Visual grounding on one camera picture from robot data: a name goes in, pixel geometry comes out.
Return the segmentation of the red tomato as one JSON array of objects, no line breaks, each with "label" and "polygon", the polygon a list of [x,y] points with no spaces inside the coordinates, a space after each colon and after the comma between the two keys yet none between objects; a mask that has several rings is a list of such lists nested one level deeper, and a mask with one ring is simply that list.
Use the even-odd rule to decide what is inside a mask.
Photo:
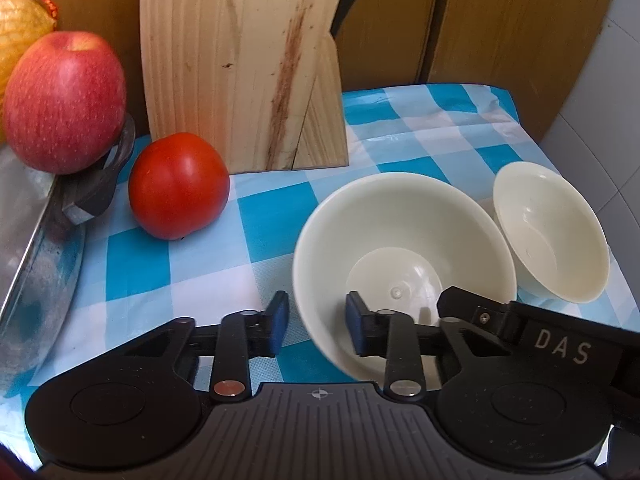
[{"label": "red tomato", "polygon": [[194,133],[149,144],[128,180],[132,214],[161,240],[178,240],[209,226],[224,210],[230,176],[218,152]]}]

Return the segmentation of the red apple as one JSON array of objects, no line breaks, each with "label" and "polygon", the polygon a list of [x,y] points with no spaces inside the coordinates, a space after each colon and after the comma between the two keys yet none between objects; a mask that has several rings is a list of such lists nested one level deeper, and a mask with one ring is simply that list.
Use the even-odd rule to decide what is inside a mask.
[{"label": "red apple", "polygon": [[25,165],[74,174],[111,149],[126,105],[124,69],[106,40],[93,32],[51,32],[17,62],[2,125]]}]

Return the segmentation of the wooden cabinet panels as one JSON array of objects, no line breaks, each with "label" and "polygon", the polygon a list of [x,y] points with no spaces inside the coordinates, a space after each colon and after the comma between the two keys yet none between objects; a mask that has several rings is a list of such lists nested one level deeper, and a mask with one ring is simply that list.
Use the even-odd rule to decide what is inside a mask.
[{"label": "wooden cabinet panels", "polygon": [[[343,87],[470,82],[508,90],[524,129],[544,137],[572,90],[611,0],[356,0],[337,34]],[[139,0],[53,0],[62,29],[117,52],[128,108],[148,126]]]}]

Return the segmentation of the wooden knife block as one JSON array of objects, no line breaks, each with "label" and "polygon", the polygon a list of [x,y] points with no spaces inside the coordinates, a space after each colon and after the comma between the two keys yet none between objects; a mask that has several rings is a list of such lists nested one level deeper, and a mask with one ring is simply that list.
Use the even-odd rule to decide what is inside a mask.
[{"label": "wooden knife block", "polygon": [[348,161],[338,0],[140,0],[150,133],[192,132],[232,174]]}]

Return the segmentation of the blue white checkered tablecloth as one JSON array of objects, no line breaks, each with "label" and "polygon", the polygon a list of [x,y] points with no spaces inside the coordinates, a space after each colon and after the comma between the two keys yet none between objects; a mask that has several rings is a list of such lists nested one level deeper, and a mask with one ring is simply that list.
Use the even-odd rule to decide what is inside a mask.
[{"label": "blue white checkered tablecloth", "polygon": [[297,237],[318,203],[381,172],[425,174],[483,205],[509,162],[545,165],[508,92],[481,84],[420,84],[344,95],[350,163],[307,171],[240,174],[212,226],[178,242],[146,234],[119,182],[110,208],[89,224],[70,313],[40,370],[21,374],[1,401],[1,441],[28,466],[39,458],[24,423],[32,393],[50,377],[176,316],[215,324],[292,287]]}]

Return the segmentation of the cream bowl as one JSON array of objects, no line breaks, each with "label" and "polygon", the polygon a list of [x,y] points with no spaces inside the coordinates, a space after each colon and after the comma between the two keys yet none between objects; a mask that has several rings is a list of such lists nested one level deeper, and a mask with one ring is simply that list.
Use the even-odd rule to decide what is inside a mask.
[{"label": "cream bowl", "polygon": [[297,310],[309,337],[341,372],[382,382],[384,361],[356,355],[345,300],[358,292],[372,311],[394,310],[435,325],[450,286],[504,304],[516,297],[510,249],[470,196],[435,178],[376,174],[333,192],[306,221],[292,269]]},{"label": "cream bowl", "polygon": [[555,171],[511,162],[492,187],[494,218],[518,286],[544,300],[588,304],[608,284],[608,243],[588,202]]}]

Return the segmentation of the yellow pomelo in net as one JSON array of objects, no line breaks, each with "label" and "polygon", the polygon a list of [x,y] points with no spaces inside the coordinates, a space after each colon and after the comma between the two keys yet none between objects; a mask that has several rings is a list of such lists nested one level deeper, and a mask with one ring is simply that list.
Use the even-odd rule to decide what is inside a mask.
[{"label": "yellow pomelo in net", "polygon": [[0,4],[0,98],[4,100],[17,62],[58,26],[58,6],[53,0],[0,0]]}]

